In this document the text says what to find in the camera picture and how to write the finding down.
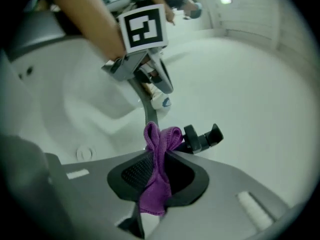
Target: white sneaker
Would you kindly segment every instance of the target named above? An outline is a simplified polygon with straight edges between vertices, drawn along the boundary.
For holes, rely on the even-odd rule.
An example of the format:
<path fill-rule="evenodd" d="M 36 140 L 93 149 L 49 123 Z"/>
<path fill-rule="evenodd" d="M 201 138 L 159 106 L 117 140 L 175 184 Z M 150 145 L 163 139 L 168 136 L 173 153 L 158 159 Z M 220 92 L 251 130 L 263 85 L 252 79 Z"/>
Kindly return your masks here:
<path fill-rule="evenodd" d="M 169 95 L 163 93 L 159 90 L 154 84 L 148 83 L 152 93 L 151 105 L 155 110 L 168 109 L 171 106 L 171 101 L 169 99 Z"/>

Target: black and white square marker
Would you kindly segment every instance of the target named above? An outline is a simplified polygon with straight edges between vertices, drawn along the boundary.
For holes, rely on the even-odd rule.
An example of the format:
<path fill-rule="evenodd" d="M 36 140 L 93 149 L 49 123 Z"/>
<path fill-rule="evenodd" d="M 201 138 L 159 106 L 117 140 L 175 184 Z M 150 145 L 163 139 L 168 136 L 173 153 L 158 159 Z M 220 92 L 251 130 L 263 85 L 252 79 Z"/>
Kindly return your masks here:
<path fill-rule="evenodd" d="M 163 4 L 128 11 L 119 16 L 126 52 L 168 45 Z"/>

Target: purple cloth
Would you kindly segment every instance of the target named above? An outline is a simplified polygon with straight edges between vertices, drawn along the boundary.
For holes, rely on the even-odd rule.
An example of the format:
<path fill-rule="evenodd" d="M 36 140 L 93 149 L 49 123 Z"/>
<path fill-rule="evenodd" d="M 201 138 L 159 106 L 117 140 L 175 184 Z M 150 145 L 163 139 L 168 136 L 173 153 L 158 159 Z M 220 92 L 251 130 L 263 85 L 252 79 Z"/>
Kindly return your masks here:
<path fill-rule="evenodd" d="M 178 127 L 160 131 L 154 122 L 149 122 L 144 129 L 144 138 L 146 149 L 153 151 L 153 172 L 140 197 L 140 212 L 163 215 L 164 204 L 171 197 L 170 182 L 165 173 L 165 153 L 177 148 L 183 141 L 183 135 Z"/>

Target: drain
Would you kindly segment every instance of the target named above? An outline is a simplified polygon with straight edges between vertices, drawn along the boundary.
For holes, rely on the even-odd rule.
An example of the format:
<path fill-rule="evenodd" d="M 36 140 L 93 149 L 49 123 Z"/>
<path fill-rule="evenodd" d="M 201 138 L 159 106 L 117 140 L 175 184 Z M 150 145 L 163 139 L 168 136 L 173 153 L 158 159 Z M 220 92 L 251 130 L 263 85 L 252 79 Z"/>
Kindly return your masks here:
<path fill-rule="evenodd" d="M 87 145 L 81 145 L 75 152 L 76 159 L 79 162 L 94 161 L 97 158 L 96 150 Z"/>

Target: hand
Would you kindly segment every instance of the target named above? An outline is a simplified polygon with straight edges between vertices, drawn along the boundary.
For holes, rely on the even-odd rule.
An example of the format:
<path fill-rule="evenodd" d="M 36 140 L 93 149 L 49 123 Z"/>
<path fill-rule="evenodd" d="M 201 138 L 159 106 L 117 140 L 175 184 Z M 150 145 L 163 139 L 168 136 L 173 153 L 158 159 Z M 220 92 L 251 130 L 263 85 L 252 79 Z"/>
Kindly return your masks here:
<path fill-rule="evenodd" d="M 168 12 L 166 12 L 165 17 L 168 22 L 175 25 L 174 23 L 175 13 L 172 10 L 169 10 Z"/>

